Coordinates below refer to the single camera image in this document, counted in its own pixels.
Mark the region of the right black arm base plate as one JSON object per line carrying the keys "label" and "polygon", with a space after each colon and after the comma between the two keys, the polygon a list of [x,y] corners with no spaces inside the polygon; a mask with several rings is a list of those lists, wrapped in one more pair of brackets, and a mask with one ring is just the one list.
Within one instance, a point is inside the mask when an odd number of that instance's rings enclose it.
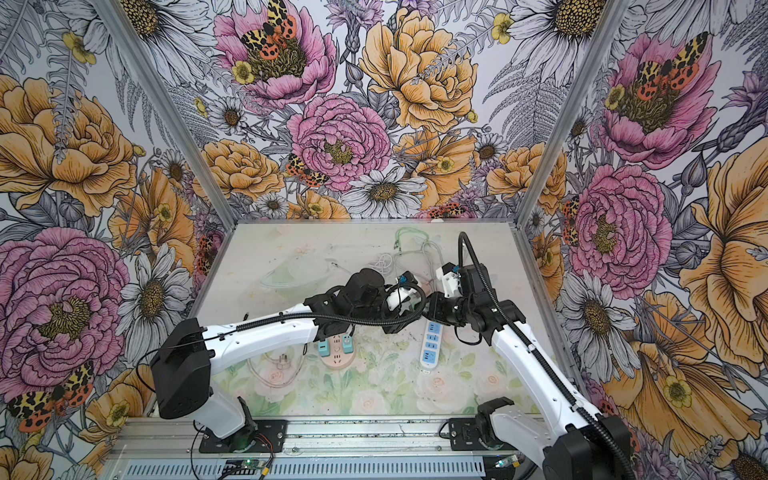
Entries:
{"label": "right black arm base plate", "polygon": [[516,447],[483,433],[474,417],[453,417],[438,431],[440,438],[450,442],[452,451],[513,451]]}

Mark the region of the teal charger with white cable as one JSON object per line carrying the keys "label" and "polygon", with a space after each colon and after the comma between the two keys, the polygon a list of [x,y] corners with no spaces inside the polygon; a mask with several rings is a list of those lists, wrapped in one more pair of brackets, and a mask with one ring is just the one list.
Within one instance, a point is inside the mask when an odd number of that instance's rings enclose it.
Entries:
{"label": "teal charger with white cable", "polygon": [[345,354],[351,355],[354,353],[354,343],[350,335],[343,335],[341,343],[342,343],[342,350]]}

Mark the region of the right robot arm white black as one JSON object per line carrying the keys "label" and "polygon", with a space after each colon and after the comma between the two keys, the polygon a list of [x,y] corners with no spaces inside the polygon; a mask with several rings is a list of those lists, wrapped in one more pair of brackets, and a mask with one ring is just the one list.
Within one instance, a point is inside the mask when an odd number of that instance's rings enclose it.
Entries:
{"label": "right robot arm white black", "polygon": [[467,233],[458,236],[458,262],[444,265],[440,279],[427,318],[476,332],[510,364],[543,417],[532,419],[509,399],[488,401],[478,409],[485,441],[519,450],[547,479],[634,478],[628,427],[589,402],[541,349],[517,305],[498,299]]}

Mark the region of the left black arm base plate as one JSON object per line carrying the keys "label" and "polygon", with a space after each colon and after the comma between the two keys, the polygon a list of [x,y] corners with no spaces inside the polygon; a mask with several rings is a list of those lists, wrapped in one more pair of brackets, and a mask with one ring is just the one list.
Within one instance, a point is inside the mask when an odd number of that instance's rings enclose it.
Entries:
{"label": "left black arm base plate", "polygon": [[198,450],[203,454],[281,453],[288,424],[282,419],[256,420],[225,439],[205,429]]}

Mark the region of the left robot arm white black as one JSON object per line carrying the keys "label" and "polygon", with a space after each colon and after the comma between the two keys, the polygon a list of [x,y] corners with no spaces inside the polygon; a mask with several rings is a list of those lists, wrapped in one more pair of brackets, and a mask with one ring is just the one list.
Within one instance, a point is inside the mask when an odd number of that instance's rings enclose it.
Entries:
{"label": "left robot arm white black", "polygon": [[254,431],[245,401],[215,385],[227,368],[283,347],[309,345],[354,326],[397,332],[419,320],[427,295],[411,273],[394,284],[364,268],[349,280],[281,312],[237,324],[179,323],[155,352],[149,366],[158,415],[184,419],[228,439]]}

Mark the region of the teal charger with black cable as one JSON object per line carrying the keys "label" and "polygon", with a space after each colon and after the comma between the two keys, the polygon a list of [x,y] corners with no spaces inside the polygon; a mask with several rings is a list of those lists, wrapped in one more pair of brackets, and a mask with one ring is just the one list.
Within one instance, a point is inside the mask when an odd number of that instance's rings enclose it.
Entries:
{"label": "teal charger with black cable", "polygon": [[328,339],[317,343],[318,354],[321,358],[328,358],[331,355],[331,347]]}

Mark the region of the pink charger adapter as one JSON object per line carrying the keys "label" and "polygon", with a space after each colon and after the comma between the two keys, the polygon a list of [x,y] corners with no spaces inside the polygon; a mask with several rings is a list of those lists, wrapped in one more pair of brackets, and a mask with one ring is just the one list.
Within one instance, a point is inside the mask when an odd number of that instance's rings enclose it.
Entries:
{"label": "pink charger adapter", "polygon": [[344,340],[342,336],[335,336],[332,341],[332,346],[334,355],[343,355],[345,353]]}

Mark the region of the round pink power socket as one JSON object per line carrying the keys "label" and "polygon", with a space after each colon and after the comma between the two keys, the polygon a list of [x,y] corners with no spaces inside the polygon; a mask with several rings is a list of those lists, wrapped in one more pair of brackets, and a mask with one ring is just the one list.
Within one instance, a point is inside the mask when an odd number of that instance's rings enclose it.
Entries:
{"label": "round pink power socket", "polygon": [[347,355],[345,353],[343,355],[334,355],[332,342],[330,340],[329,342],[331,347],[331,355],[328,358],[320,357],[321,363],[330,370],[342,370],[349,367],[355,359],[355,352],[351,355]]}

